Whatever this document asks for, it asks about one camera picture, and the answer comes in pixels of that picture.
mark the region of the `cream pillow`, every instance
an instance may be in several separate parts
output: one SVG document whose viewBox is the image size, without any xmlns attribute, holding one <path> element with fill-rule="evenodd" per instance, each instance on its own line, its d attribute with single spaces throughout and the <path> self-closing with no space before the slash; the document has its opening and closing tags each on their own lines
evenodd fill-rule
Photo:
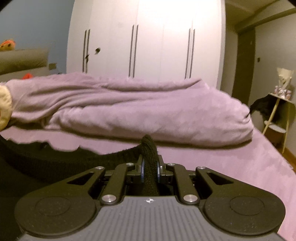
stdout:
<svg viewBox="0 0 296 241">
<path fill-rule="evenodd" d="M 7 126 L 12 114 L 12 97 L 8 88 L 0 85 L 0 131 Z"/>
</svg>

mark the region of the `black handle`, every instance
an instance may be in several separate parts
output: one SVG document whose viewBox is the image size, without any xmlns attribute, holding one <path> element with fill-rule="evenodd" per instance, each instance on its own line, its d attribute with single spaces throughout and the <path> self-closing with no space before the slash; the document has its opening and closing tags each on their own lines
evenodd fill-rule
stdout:
<svg viewBox="0 0 296 241">
<path fill-rule="evenodd" d="M 196 205 L 199 203 L 200 198 L 186 168 L 179 164 L 169 163 L 166 165 L 166 169 L 174 173 L 179 200 L 187 205 Z"/>
<path fill-rule="evenodd" d="M 116 204 L 120 202 L 128 171 L 136 168 L 134 163 L 118 165 L 101 195 L 102 204 Z"/>
<path fill-rule="evenodd" d="M 195 40 L 195 29 L 193 30 L 192 54 L 191 54 L 191 66 L 190 66 L 190 74 L 189 74 L 189 78 L 191 78 L 191 72 L 192 72 L 193 53 L 194 53 L 194 40 Z"/>
<path fill-rule="evenodd" d="M 133 30 L 135 28 L 135 25 L 133 25 L 132 30 L 131 30 L 131 50 L 130 50 L 130 62 L 129 62 L 129 67 L 128 67 L 128 76 L 131 76 L 131 55 L 132 55 L 132 49 L 133 49 Z"/>
<path fill-rule="evenodd" d="M 95 54 L 98 54 L 100 51 L 101 51 L 101 48 L 96 48 L 96 53 Z"/>
<path fill-rule="evenodd" d="M 84 33 L 84 42 L 83 42 L 83 57 L 82 57 L 82 72 L 84 72 L 86 32 L 87 32 L 87 30 L 85 30 L 85 33 Z"/>
<path fill-rule="evenodd" d="M 87 48 L 86 48 L 86 73 L 88 72 L 88 62 L 89 62 L 89 35 L 91 30 L 89 29 L 88 37 L 87 37 Z"/>
<path fill-rule="evenodd" d="M 135 54 L 134 54 L 134 58 L 133 58 L 133 78 L 135 77 L 135 68 L 136 68 L 136 51 L 137 51 L 137 42 L 138 42 L 138 29 L 139 29 L 139 25 L 137 25 L 137 30 L 136 30 Z"/>
<path fill-rule="evenodd" d="M 189 45 L 190 45 L 190 29 L 188 33 L 188 46 L 187 46 L 187 59 L 186 59 L 186 68 L 185 68 L 185 78 L 187 77 L 187 69 L 188 69 L 188 58 L 189 58 Z"/>
</svg>

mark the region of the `wardrobe handle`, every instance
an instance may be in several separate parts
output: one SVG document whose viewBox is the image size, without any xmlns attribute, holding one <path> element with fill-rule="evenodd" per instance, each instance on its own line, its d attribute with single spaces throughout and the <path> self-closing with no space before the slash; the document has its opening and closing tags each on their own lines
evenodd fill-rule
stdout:
<svg viewBox="0 0 296 241">
<path fill-rule="evenodd" d="M 85 43 L 86 43 L 86 32 L 84 33 L 84 43 L 83 43 L 83 58 L 82 58 L 82 72 L 84 73 L 84 61 L 85 61 Z"/>
<path fill-rule="evenodd" d="M 133 49 L 133 30 L 135 28 L 135 25 L 133 25 L 132 30 L 131 30 L 131 51 L 130 51 L 130 63 L 128 67 L 128 76 L 131 76 L 131 54 L 132 54 L 132 49 Z"/>
<path fill-rule="evenodd" d="M 187 59 L 186 59 L 186 68 L 185 68 L 185 78 L 187 77 L 187 69 L 188 69 L 188 58 L 189 58 L 189 45 L 190 45 L 190 29 L 188 33 L 188 46 L 187 46 Z"/>
<path fill-rule="evenodd" d="M 89 35 L 90 35 L 90 32 L 91 30 L 89 29 L 89 34 L 88 34 L 88 37 L 87 37 L 87 48 L 86 48 L 86 73 L 88 72 L 88 62 L 89 62 Z"/>
<path fill-rule="evenodd" d="M 137 25 L 137 30 L 136 30 L 135 54 L 134 54 L 134 58 L 133 58 L 133 78 L 135 77 L 136 51 L 137 51 L 137 42 L 138 42 L 138 29 L 139 29 L 139 25 Z"/>
<path fill-rule="evenodd" d="M 189 78 L 191 78 L 191 72 L 192 72 L 193 53 L 194 53 L 194 39 L 195 39 L 195 29 L 193 30 L 192 54 L 191 54 L 191 66 L 190 66 L 190 75 L 189 75 Z"/>
</svg>

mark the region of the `round shelf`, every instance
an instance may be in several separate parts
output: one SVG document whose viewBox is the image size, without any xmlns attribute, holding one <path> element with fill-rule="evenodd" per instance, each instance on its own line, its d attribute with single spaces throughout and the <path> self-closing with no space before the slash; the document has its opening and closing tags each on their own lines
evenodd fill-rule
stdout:
<svg viewBox="0 0 296 241">
<path fill-rule="evenodd" d="M 268 128 L 270 128 L 270 129 L 272 129 L 272 130 L 274 130 L 276 132 L 279 132 L 279 133 L 283 133 L 283 134 L 286 133 L 286 130 L 284 128 L 281 128 L 281 127 L 277 126 L 276 124 L 274 124 L 272 122 L 269 124 Z"/>
</svg>

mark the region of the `purple blanket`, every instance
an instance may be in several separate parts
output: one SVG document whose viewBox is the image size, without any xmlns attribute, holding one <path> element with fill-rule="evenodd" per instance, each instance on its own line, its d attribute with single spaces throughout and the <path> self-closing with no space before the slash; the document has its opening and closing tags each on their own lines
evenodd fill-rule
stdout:
<svg viewBox="0 0 296 241">
<path fill-rule="evenodd" d="M 73 73 L 11 80 L 11 123 L 95 136 L 153 139 L 198 146 L 252 138 L 249 109 L 202 80 L 146 83 Z"/>
</svg>

